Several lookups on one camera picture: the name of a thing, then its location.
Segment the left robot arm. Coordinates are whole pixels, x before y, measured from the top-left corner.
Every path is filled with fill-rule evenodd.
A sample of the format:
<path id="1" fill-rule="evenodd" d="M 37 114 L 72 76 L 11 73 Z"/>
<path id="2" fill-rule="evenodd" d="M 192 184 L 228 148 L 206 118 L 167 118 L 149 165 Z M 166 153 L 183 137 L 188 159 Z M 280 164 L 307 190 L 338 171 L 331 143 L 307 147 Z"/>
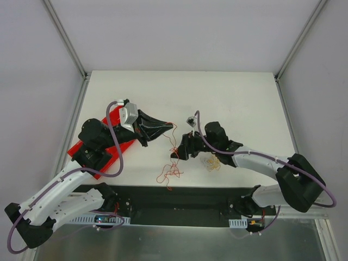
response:
<path id="1" fill-rule="evenodd" d="M 121 119 L 117 125 L 112 124 L 109 115 L 105 121 L 86 120 L 78 136 L 82 145 L 65 168 L 30 199 L 5 207 L 13 224 L 7 239 L 9 252 L 20 253 L 11 245 L 14 232 L 25 242 L 25 249 L 31 249 L 45 243 L 58 228 L 86 212 L 117 216 L 118 196 L 106 183 L 97 184 L 75 200 L 63 200 L 87 179 L 104 175 L 102 170 L 113 157 L 107 151 L 109 148 L 115 147 L 118 153 L 120 168 L 113 174 L 117 177 L 124 167 L 122 144 L 139 140 L 146 147 L 173 128 L 171 122 L 152 118 L 139 109 L 130 113 L 126 107 L 121 107 L 119 112 Z"/>

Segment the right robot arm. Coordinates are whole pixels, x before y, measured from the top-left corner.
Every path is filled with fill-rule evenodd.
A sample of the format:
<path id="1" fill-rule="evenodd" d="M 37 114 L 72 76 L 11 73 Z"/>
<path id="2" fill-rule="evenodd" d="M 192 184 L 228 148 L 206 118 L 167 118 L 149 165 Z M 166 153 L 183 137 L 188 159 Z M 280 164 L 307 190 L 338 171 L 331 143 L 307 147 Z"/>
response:
<path id="1" fill-rule="evenodd" d="M 277 158 L 251 150 L 228 138 L 218 122 L 206 124 L 205 135 L 198 131 L 183 134 L 173 159 L 188 160 L 201 152 L 214 154 L 219 162 L 243 168 L 276 180 L 275 185 L 255 185 L 245 196 L 233 202 L 240 215 L 251 217 L 271 205 L 287 204 L 298 212 L 307 212 L 323 191 L 324 180 L 300 154 Z"/>

